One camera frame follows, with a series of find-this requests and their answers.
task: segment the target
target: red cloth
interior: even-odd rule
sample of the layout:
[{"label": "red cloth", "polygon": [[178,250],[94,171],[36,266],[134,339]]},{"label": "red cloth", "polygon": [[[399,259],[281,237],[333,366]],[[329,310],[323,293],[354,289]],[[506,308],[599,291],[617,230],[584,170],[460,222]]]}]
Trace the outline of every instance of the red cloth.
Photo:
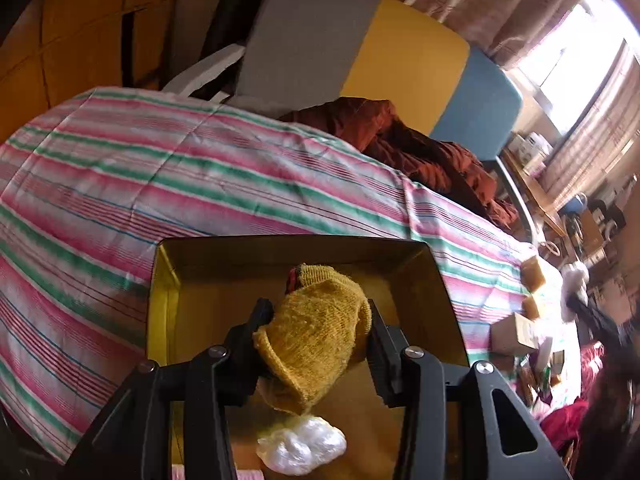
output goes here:
[{"label": "red cloth", "polygon": [[580,349],[580,371],[582,373],[582,385],[580,398],[588,399],[589,392],[600,370],[605,348],[599,341],[588,344]]},{"label": "red cloth", "polygon": [[540,428],[557,452],[561,452],[572,440],[578,440],[578,430],[588,409],[589,403],[578,399],[550,413],[540,422]]},{"label": "red cloth", "polygon": [[505,231],[518,219],[511,203],[495,199],[497,184],[473,153],[455,142],[439,142],[407,127],[391,101],[340,97],[280,120],[339,137]]}]

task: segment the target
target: pink and green striped fabric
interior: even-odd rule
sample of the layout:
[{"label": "pink and green striped fabric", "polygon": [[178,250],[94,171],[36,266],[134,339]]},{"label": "pink and green striped fabric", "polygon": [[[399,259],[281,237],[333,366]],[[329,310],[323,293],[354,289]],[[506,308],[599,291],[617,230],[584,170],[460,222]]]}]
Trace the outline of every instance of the pink and green striped fabric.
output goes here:
[{"label": "pink and green striped fabric", "polygon": [[143,357],[165,237],[324,233],[427,242],[470,359],[520,310],[529,250],[322,132],[100,88],[0,148],[0,399],[64,462]]}]

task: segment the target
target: white plastic bag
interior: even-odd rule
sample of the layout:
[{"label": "white plastic bag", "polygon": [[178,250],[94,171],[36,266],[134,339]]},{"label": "white plastic bag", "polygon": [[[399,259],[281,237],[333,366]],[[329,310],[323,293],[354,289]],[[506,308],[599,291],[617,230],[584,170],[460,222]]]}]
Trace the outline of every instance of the white plastic bag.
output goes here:
[{"label": "white plastic bag", "polygon": [[258,439],[257,454],[269,469],[305,475],[331,462],[347,449],[344,433],[319,416],[300,416],[288,428]]},{"label": "white plastic bag", "polygon": [[562,293],[560,298],[560,312],[564,322],[575,321],[576,315],[566,306],[566,299],[571,294],[577,294],[578,298],[587,304],[587,283],[589,283],[589,269],[582,262],[575,262],[562,266]]}]

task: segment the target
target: bright window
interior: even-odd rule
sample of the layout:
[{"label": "bright window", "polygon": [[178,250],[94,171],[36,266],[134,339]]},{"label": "bright window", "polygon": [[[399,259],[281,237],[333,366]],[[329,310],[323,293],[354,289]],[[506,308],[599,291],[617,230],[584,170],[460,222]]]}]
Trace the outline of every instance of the bright window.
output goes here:
[{"label": "bright window", "polygon": [[602,0],[582,0],[518,64],[540,88],[542,107],[563,135],[593,98],[620,49],[622,29],[615,13]]}]

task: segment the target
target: open cardboard box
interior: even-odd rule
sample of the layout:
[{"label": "open cardboard box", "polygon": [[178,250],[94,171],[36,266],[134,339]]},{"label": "open cardboard box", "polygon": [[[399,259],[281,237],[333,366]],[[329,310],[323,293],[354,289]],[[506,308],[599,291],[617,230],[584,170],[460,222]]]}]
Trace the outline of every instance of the open cardboard box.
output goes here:
[{"label": "open cardboard box", "polygon": [[513,313],[491,325],[491,350],[503,355],[527,355],[538,349],[535,325]]},{"label": "open cardboard box", "polygon": [[[325,264],[351,276],[387,324],[443,362],[468,365],[460,328],[431,255],[421,242],[328,235],[175,238],[158,245],[147,323],[146,352],[161,365],[190,360],[221,343],[244,323],[262,297],[278,304],[289,270]],[[260,468],[258,434],[282,420],[255,394],[247,406],[227,410],[238,468]],[[403,410],[376,395],[366,363],[348,370],[312,410],[342,430],[343,457],[312,478],[388,480],[393,475]],[[450,419],[452,426],[456,418]],[[182,409],[174,406],[172,461],[182,462]],[[265,475],[277,475],[263,468]]]}]

